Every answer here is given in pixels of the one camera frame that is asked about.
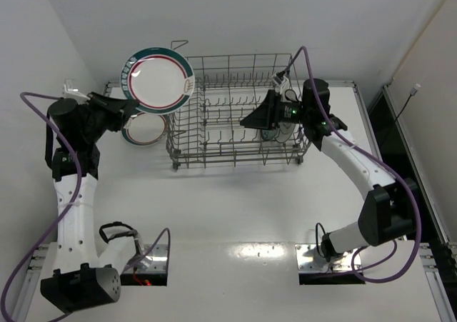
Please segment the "white plate with grey rings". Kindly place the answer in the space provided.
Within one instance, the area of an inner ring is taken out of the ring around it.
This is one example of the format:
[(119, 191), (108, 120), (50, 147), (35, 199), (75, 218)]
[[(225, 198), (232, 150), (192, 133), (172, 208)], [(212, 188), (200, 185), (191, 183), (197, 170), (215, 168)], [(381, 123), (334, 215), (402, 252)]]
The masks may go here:
[(280, 122), (278, 127), (279, 130), (275, 140), (276, 142), (283, 144), (286, 143), (292, 137), (296, 129), (296, 124)]

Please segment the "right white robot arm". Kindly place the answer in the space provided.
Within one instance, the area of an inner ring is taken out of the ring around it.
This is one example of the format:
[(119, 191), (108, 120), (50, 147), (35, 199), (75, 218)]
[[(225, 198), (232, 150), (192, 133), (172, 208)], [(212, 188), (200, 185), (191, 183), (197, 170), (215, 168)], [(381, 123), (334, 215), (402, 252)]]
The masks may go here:
[(299, 124), (306, 138), (351, 179), (364, 199), (358, 220), (325, 233), (321, 257), (332, 261), (355, 248), (379, 246), (417, 230), (416, 185), (396, 178), (376, 159), (356, 150), (353, 137), (340, 118), (330, 112), (329, 85), (322, 79), (306, 80), (297, 97), (283, 84), (269, 89), (264, 100), (240, 125), (272, 131), (281, 124)]

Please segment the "teal patterned small plate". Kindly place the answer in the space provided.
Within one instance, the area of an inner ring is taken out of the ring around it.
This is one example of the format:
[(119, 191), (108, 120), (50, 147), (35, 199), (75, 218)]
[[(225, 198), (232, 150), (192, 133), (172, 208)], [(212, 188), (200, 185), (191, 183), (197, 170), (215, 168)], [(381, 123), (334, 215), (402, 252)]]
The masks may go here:
[(260, 130), (260, 137), (262, 141), (274, 141), (278, 135), (278, 129), (274, 130)]

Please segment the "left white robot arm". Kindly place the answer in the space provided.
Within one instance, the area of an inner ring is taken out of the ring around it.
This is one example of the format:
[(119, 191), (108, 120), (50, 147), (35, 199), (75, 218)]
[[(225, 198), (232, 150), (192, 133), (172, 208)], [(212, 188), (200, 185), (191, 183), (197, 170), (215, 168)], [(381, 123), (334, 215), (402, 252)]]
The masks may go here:
[(141, 254), (139, 232), (129, 227), (103, 236), (107, 247), (96, 250), (94, 197), (99, 179), (97, 141), (107, 131), (122, 130), (136, 112), (136, 99), (113, 99), (91, 92), (83, 99), (60, 98), (46, 117), (45, 160), (58, 201), (57, 251), (51, 277), (41, 280), (41, 295), (60, 311), (115, 303), (121, 274)]

